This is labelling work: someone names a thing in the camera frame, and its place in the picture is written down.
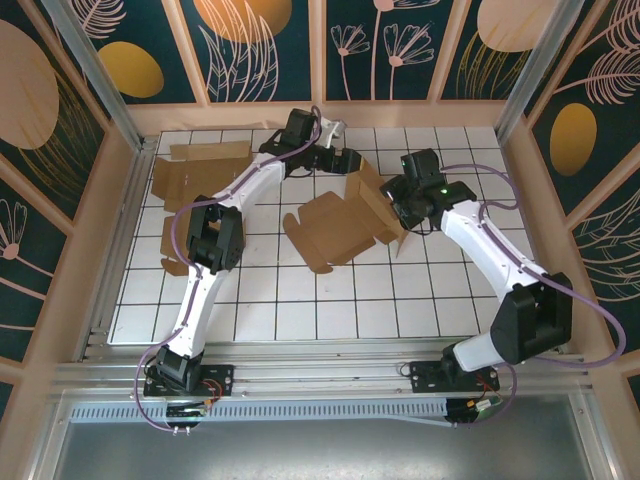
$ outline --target cardboard flap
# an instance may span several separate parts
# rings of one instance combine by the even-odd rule
[[[302,225],[318,220],[327,213],[343,206],[342,200],[334,192],[326,192],[298,208],[298,216]]]
[[[251,143],[224,142],[201,145],[171,145],[172,160],[228,160],[251,157]]]
[[[311,238],[309,238],[293,214],[287,213],[284,216],[282,227],[312,272],[324,274],[333,271],[333,268],[324,260]]]
[[[163,200],[166,198],[173,171],[171,162],[164,158],[156,157],[153,167],[153,182],[151,182],[151,193],[153,195]]]

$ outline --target metal panel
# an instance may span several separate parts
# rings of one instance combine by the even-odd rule
[[[593,478],[566,397],[526,398],[490,429],[390,420],[68,427],[58,480]]]

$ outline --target black grid line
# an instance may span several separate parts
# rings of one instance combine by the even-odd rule
[[[436,129],[433,129],[433,133],[436,136],[436,143],[438,144],[438,150],[440,150],[440,142],[438,141],[438,132],[436,131]],[[404,135],[405,138],[407,138],[407,129],[405,128],[404,130]],[[420,224],[420,232],[424,233],[424,228],[422,228],[422,223]],[[424,247],[424,256],[427,259],[427,272],[429,275],[429,287],[431,288],[431,297],[434,299],[433,300],[433,312],[434,315],[436,317],[436,328],[438,329],[438,336],[441,335],[440,332],[440,320],[438,320],[438,309],[436,308],[436,302],[435,302],[435,297],[436,297],[436,292],[433,289],[433,278],[431,277],[431,267],[429,267],[429,251],[427,249],[427,241],[426,241],[426,237],[422,237],[422,245]]]
[[[256,134],[257,130],[251,130],[251,144],[252,144],[252,151],[253,151],[253,141],[254,141],[254,137]],[[368,160],[374,160],[373,155],[375,155],[375,162],[371,162],[373,165],[376,165],[376,169],[378,172],[381,171],[381,166],[380,166],[380,161],[379,161],[379,145],[378,145],[378,138],[377,138],[377,131],[375,130],[375,128],[371,128],[371,132],[372,132],[372,137],[373,137],[373,142],[374,145],[373,147],[369,148],[368,150],[363,150],[363,156],[365,158],[367,158]],[[409,149],[409,142],[408,142],[408,136],[407,136],[407,131],[406,129],[403,130],[404,133],[404,143],[406,144],[406,149],[405,148],[385,148],[384,151],[393,151],[393,152],[398,152],[398,158],[400,157],[400,155],[402,154],[402,152],[408,152],[411,151]],[[222,137],[222,135],[224,134],[224,131],[220,131],[220,136]],[[476,162],[475,156],[473,154],[473,150],[476,149],[471,148],[470,143],[469,143],[469,136],[468,136],[468,132],[465,129],[465,136],[466,136],[466,141],[468,146],[466,148],[462,148],[462,147],[455,147],[455,148],[442,148],[440,146],[440,139],[438,136],[438,131],[437,129],[433,129],[433,134],[435,135],[435,139],[436,139],[436,143],[437,143],[437,150],[440,152],[441,150],[469,150],[471,152],[472,155],[472,159],[474,163]],[[347,136],[348,136],[348,130],[344,133],[344,138],[345,138],[345,145],[347,144]],[[190,143],[193,139],[193,132],[190,132]],[[160,142],[158,142],[158,146],[156,149],[156,154],[157,154],[157,150],[159,149],[160,146]],[[496,150],[495,147],[483,147],[483,148],[477,148],[476,150]],[[486,178],[486,177],[481,177],[480,175],[491,175],[489,173],[485,173],[485,172],[478,172],[476,171],[476,177],[478,180],[478,183],[480,185],[480,189],[482,192],[482,195],[485,196],[484,194],[484,186],[482,184],[481,179],[482,178]],[[447,175],[462,175],[462,174],[467,174],[466,172],[462,173],[462,172],[451,172],[448,173]],[[322,177],[323,175],[319,172],[313,172],[312,175],[312,179],[313,179],[313,198],[316,197],[317,194],[317,185],[316,185],[316,179],[319,177]],[[154,321],[154,325],[153,325],[153,331],[151,333],[151,339],[150,342],[153,341],[153,337],[156,334],[157,331],[157,322],[159,321],[159,312],[160,312],[160,307],[163,305],[180,305],[179,303],[163,303],[162,302],[162,293],[164,290],[164,286],[165,286],[165,282],[166,282],[166,272],[163,271],[163,277],[162,277],[162,281],[161,281],[161,285],[160,285],[160,293],[159,293],[159,299],[157,303],[150,303],[150,304],[146,304],[146,303],[123,303],[122,299],[123,299],[123,295],[126,289],[126,282],[128,280],[128,276],[129,276],[129,272],[131,270],[164,270],[162,267],[158,267],[158,268],[152,268],[152,267],[135,267],[132,268],[132,262],[134,261],[133,258],[133,252],[135,251],[136,245],[137,245],[137,239],[138,238],[161,238],[161,235],[141,235],[141,225],[142,225],[142,218],[143,215],[145,213],[149,213],[152,212],[152,210],[146,210],[146,209],[158,209],[158,208],[163,208],[162,206],[158,206],[158,205],[149,205],[147,206],[147,201],[150,195],[150,189],[151,189],[151,183],[152,181],[148,181],[146,186],[145,186],[145,194],[142,200],[142,205],[140,207],[140,212],[138,215],[138,219],[137,219],[137,224],[136,224],[136,228],[135,228],[135,234],[133,235],[132,238],[132,243],[131,243],[131,247],[130,247],[130,255],[127,259],[127,268],[124,271],[123,274],[123,281],[122,281],[122,288],[121,291],[119,292],[119,297],[118,297],[118,302],[116,304],[116,309],[115,309],[115,313],[114,313],[114,326],[112,327],[112,332],[111,332],[111,341],[113,341],[113,337],[115,334],[115,326],[117,324],[117,318],[119,317],[119,313],[120,313],[120,307],[121,306],[152,306],[152,307],[156,307],[156,312],[155,312],[155,321]],[[257,205],[265,205],[265,206],[272,206],[275,208],[275,206],[278,206],[278,232],[267,232],[267,233],[251,233],[248,234],[247,237],[252,236],[252,235],[282,235],[283,232],[281,231],[281,217],[282,217],[282,212],[283,212],[283,207],[290,207],[290,206],[299,206],[299,203],[291,203],[291,202],[282,202],[282,184],[280,184],[280,188],[279,188],[279,193],[280,193],[280,199],[278,203],[260,203],[258,202]],[[420,225],[421,231],[424,232],[423,229],[423,225]],[[510,227],[510,228],[501,228],[501,230],[525,230],[523,227]],[[386,265],[389,267],[390,270],[390,275],[391,275],[391,292],[384,295],[385,298],[371,298],[371,299],[367,299],[367,301],[390,301],[393,300],[394,302],[394,313],[396,315],[396,331],[397,331],[397,336],[400,338],[412,338],[412,337],[405,337],[400,335],[400,328],[399,328],[399,317],[398,317],[398,305],[397,305],[397,300],[396,297],[396,287],[395,287],[395,279],[393,276],[393,266],[396,265],[396,263],[394,263],[392,261],[392,253],[390,248],[387,248],[387,261],[381,260],[378,262],[369,262],[369,263],[360,263],[357,260],[353,260],[351,261],[351,274],[352,274],[352,281],[353,281],[353,289],[354,289],[354,295],[353,295],[353,299],[352,300],[344,300],[344,299],[327,299],[327,300],[319,300],[318,299],[318,277],[317,275],[314,275],[314,297],[313,299],[310,300],[281,300],[280,299],[280,295],[279,295],[279,283],[280,283],[280,274],[282,272],[280,272],[280,255],[281,255],[281,250],[282,250],[282,244],[281,244],[282,238],[278,237],[278,241],[277,241],[277,248],[276,248],[276,260],[275,260],[275,265],[272,265],[271,263],[269,263],[268,265],[251,265],[251,266],[242,266],[242,264],[240,264],[238,266],[238,274],[236,276],[236,294],[235,294],[235,301],[226,301],[226,302],[216,302],[219,304],[228,304],[228,305],[236,305],[236,306],[240,306],[240,305],[250,305],[250,304],[254,304],[254,303],[261,303],[261,304],[275,304],[275,319],[274,319],[274,336],[273,339],[275,341],[277,341],[278,338],[278,304],[279,303],[314,303],[315,304],[315,338],[319,339],[319,335],[318,335],[318,305],[322,304],[322,303],[331,303],[331,302],[342,302],[344,303],[345,301],[352,301],[353,302],[353,308],[354,308],[354,313],[355,313],[355,319],[356,319],[356,338],[360,338],[360,325],[359,325],[359,318],[358,318],[358,308],[357,308],[357,304],[358,304],[358,299],[357,299],[357,283],[356,283],[356,266],[359,265],[368,265],[368,266],[372,266],[372,265]],[[437,258],[431,259],[429,258],[429,251],[427,248],[427,242],[425,238],[422,238],[422,246],[423,246],[423,250],[424,250],[424,256],[425,256],[425,260],[424,261],[415,261],[416,259],[411,259],[413,261],[406,261],[406,262],[401,262],[401,263],[397,263],[397,265],[427,265],[427,271],[428,271],[428,275],[429,275],[429,281],[430,281],[430,292],[426,292],[424,296],[418,296],[415,298],[402,298],[401,300],[405,301],[405,300],[431,300],[434,304],[434,314],[435,314],[435,318],[436,318],[436,327],[437,327],[437,331],[438,331],[438,336],[442,336],[442,331],[440,328],[440,319],[438,318],[438,309],[436,308],[436,302],[438,300],[446,300],[446,299],[466,299],[468,298],[469,300],[471,300],[472,305],[473,305],[473,309],[474,309],[474,313],[476,315],[476,325],[478,327],[478,331],[479,331],[479,318],[478,318],[478,313],[477,313],[477,309],[476,309],[476,305],[474,300],[476,298],[480,299],[480,298],[495,298],[494,296],[475,296],[473,294],[473,290],[472,290],[472,286],[471,286],[471,278],[470,278],[470,272],[469,269],[466,265],[466,263],[469,262],[469,260],[467,258],[465,258],[464,256],[457,261],[439,261]],[[431,272],[431,264],[459,264],[459,263],[465,263],[465,275],[467,277],[467,283],[469,285],[469,295],[468,296],[436,296],[435,295],[435,291],[434,291],[434,286],[433,286],[433,279],[432,279],[432,272]],[[251,270],[253,268],[276,268],[276,295],[275,295],[275,300],[271,300],[271,301],[260,301],[260,302],[256,302],[256,301],[240,301],[240,288],[241,288],[241,275],[244,273],[245,275],[249,274],[249,272],[251,272]],[[233,340],[236,340],[237,337],[237,323],[238,323],[238,319],[239,319],[239,315],[241,315],[241,313],[239,312],[239,308],[236,308],[235,310],[235,318],[234,318],[234,326],[233,326]],[[387,335],[385,335],[384,338],[395,338],[395,337],[388,337]]]
[[[404,143],[405,145],[407,145],[407,149],[409,148],[409,143],[407,141],[407,131],[403,128],[402,129],[403,133],[404,133]],[[376,144],[376,152],[378,151],[378,134],[376,132],[376,129],[373,129],[373,141]],[[380,158],[378,158],[378,171],[380,171]],[[387,255],[389,257],[389,274],[391,275],[391,293],[393,295],[393,311],[395,312],[396,315],[396,332],[398,333],[398,338],[400,338],[400,321],[398,320],[398,306],[396,305],[396,286],[393,280],[393,264],[391,262],[391,247],[389,247],[389,245],[387,245]],[[353,279],[353,288],[355,289],[356,286],[356,282],[355,282],[355,261],[354,263],[354,279]]]

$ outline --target flattened cardboard box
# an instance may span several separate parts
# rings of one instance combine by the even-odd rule
[[[407,231],[389,200],[380,193],[384,179],[365,160],[347,175],[344,200],[327,192],[298,209],[299,221],[285,215],[284,231],[308,267],[330,273],[331,265],[345,265],[376,244],[398,240],[398,252]]]
[[[211,197],[226,188],[251,164],[249,142],[228,142],[203,145],[171,145],[171,161],[156,159],[151,193],[164,200],[164,209],[177,212],[193,202],[198,195]],[[160,253],[167,273],[188,274],[188,268],[178,258],[171,244],[171,224],[175,217],[164,219]],[[190,212],[179,219],[176,239],[185,257]]]

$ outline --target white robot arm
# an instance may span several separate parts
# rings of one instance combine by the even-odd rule
[[[277,132],[266,142],[252,165],[227,189],[215,195],[225,200],[215,208],[193,210],[187,243],[189,258],[202,271],[202,278],[196,282],[198,270],[193,266],[189,268],[187,290],[176,329],[183,325],[189,312],[186,325],[162,347],[157,358],[157,373],[174,387],[189,392],[199,380],[204,339],[216,295],[228,270],[235,266],[242,252],[243,214],[250,212],[265,192],[277,187],[300,166],[334,173],[348,173],[359,168],[359,154],[343,149],[342,155],[337,155],[330,146],[331,137],[343,129],[343,124],[326,121],[324,136],[319,140],[321,145],[316,144],[292,157],[291,161],[268,162],[306,141],[311,133],[309,122],[312,125],[314,121],[315,117],[310,119],[305,112],[294,110],[287,129]],[[519,252],[489,219],[482,220],[520,263],[514,263],[496,246],[482,228],[481,205],[473,192],[461,182],[446,182],[432,150],[402,157],[402,163],[405,174],[387,182],[381,191],[390,198],[403,226],[411,230],[429,218],[432,226],[442,230],[471,257],[501,303],[490,332],[445,349],[442,368],[447,376],[454,381],[458,376],[487,366],[503,362],[515,364],[568,341],[571,332],[570,299],[552,289],[545,289],[534,277],[523,273],[521,267],[526,265],[540,275],[547,274]],[[211,221],[219,221],[219,229],[211,229]],[[562,274],[552,278],[568,285]]]

